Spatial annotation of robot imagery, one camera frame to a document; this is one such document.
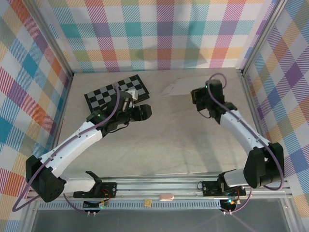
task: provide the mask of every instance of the colorful plaid wall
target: colorful plaid wall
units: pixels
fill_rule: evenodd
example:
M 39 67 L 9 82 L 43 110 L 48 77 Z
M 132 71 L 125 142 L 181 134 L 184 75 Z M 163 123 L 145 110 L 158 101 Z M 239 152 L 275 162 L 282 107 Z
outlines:
M 36 2 L 74 71 L 118 72 L 235 67 L 272 1 Z
M 51 148 L 68 77 L 21 0 L 0 0 L 0 232 L 26 185 L 25 161 Z
M 285 150 L 285 175 L 309 231 L 309 0 L 289 0 L 248 81 L 267 137 Z
M 249 48 L 248 48 L 248 50 L 246 52 L 246 55 L 245 55 L 244 59 L 242 60 L 240 65 L 236 64 L 236 69 L 243 69 L 243 67 L 245 66 L 245 64 L 246 64 L 246 62 L 247 62 L 247 60 L 248 60 L 248 58 L 249 58 L 249 56 L 250 56 L 250 54 L 252 52 L 252 49 L 254 48 L 254 46 L 255 46 L 255 44 L 257 42 L 257 39 L 261 35 L 261 33 L 262 33 L 262 31 L 263 31 L 263 29 L 264 29 L 264 27 L 266 25 L 266 22 L 267 22 L 267 20 L 268 20 L 268 18 L 270 16 L 270 14 L 272 13 L 272 11 L 273 11 L 277 1 L 278 0 L 272 0 L 271 1 L 271 4 L 269 5 L 269 7 L 268 7 L 268 9 L 266 11 L 266 14 L 263 17 L 263 20 L 262 20 L 258 30 L 256 31 L 256 33 L 254 35 L 254 38 L 252 39 L 252 41 L 250 43 L 250 46 L 249 46 Z

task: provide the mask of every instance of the small yellow object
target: small yellow object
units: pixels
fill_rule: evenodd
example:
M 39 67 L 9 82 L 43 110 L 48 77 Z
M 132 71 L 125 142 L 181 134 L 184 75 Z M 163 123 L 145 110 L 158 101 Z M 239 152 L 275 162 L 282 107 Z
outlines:
M 152 203 L 152 200 L 151 199 L 145 199 L 145 206 L 146 207 L 151 207 L 151 203 Z

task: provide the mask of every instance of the black bracket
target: black bracket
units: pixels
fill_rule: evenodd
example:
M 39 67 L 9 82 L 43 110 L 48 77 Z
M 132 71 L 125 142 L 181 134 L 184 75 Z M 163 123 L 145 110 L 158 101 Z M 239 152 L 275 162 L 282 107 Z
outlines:
M 220 211 L 222 212 L 226 212 L 225 210 L 229 211 L 231 210 L 231 212 L 233 212 L 236 209 L 236 204 L 231 204 L 229 202 L 227 202 L 226 200 L 220 200 L 220 205 L 221 208 Z
M 230 189 L 227 189 L 223 191 L 222 184 L 219 184 L 218 181 L 202 181 L 202 191 L 204 197 L 212 197 L 212 196 L 231 196 L 235 197 L 239 195 L 240 196 L 246 196 L 246 190 L 242 189 L 241 186 L 236 186 Z
M 284 175 L 283 148 L 279 143 L 268 144 L 268 148 L 274 153 Z M 249 186 L 258 188 L 274 181 L 280 180 L 277 165 L 265 147 L 254 147 L 248 154 L 248 158 L 243 169 L 243 174 Z
M 111 198 L 115 198 L 116 193 L 117 193 L 117 183 L 115 182 L 99 183 L 96 186 L 96 189 L 99 189 L 99 191 L 74 192 L 73 197 L 74 198 L 106 198 L 106 195 L 110 194 Z
M 96 182 L 95 185 L 89 192 L 74 192 L 74 198 L 106 198 L 107 195 L 110 198 L 116 197 L 117 193 L 117 183 L 115 182 L 105 182 L 102 183 L 102 180 L 93 172 L 86 171 L 94 181 Z

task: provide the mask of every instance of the glass panel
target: glass panel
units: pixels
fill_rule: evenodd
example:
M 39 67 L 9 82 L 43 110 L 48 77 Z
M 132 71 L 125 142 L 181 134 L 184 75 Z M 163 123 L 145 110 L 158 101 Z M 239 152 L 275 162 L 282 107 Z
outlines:
M 280 199 L 252 199 L 225 215 L 219 210 L 109 210 L 87 217 L 73 210 L 38 211 L 32 232 L 287 232 Z

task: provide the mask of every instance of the black cable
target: black cable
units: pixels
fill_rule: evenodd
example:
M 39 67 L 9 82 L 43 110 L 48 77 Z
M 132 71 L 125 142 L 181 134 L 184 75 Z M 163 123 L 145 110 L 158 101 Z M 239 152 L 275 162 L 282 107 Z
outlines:
M 201 180 L 200 182 L 198 182 L 198 184 L 197 184 L 197 189 L 203 192 L 204 190 L 202 190 L 201 188 L 198 187 L 199 183 L 202 183 L 202 182 L 203 182 L 203 180 Z
M 110 133 L 115 133 L 116 131 L 119 131 L 121 129 L 127 128 L 128 126 L 129 126 L 129 123 L 126 126 L 124 126 L 124 127 L 118 128 L 118 129 L 116 129 L 114 131 L 111 131 Z
M 200 115 L 202 115 L 204 118 L 210 118 L 210 116 L 209 116 L 209 117 L 206 117 L 206 116 L 203 115 L 200 111 L 198 111 L 198 113 L 199 113 Z

